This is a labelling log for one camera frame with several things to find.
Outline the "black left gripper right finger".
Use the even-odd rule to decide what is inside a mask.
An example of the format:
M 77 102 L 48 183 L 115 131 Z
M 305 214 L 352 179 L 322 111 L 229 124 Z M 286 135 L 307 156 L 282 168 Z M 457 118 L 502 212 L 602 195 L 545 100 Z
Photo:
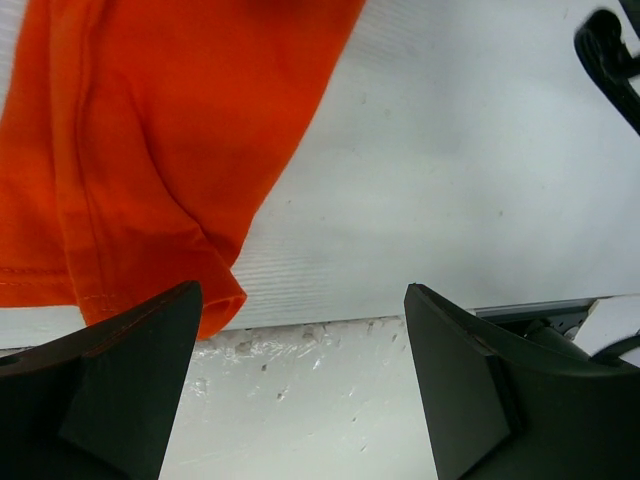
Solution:
M 441 479 L 635 479 L 637 336 L 594 354 L 543 318 L 494 323 L 421 284 L 404 308 Z

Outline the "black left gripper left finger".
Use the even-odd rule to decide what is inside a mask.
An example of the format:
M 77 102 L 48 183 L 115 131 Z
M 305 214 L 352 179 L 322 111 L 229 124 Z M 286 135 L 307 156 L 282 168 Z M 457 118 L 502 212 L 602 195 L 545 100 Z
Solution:
M 202 308 L 184 282 L 2 357 L 2 478 L 158 478 Z

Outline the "orange t shirt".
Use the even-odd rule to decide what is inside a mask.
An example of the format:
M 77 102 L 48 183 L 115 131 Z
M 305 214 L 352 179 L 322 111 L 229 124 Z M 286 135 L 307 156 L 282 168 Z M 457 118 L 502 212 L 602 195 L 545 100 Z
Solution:
M 31 1 L 1 118 L 1 304 L 87 324 L 188 280 L 208 338 L 359 1 Z

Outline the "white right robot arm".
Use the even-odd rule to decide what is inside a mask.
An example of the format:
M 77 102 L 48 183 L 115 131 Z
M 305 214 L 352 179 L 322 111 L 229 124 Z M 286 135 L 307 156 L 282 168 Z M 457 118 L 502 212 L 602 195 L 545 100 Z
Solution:
M 639 77 L 639 56 L 623 41 L 618 16 L 610 9 L 594 10 L 575 31 L 573 44 L 592 82 L 639 133 L 639 93 L 631 84 Z

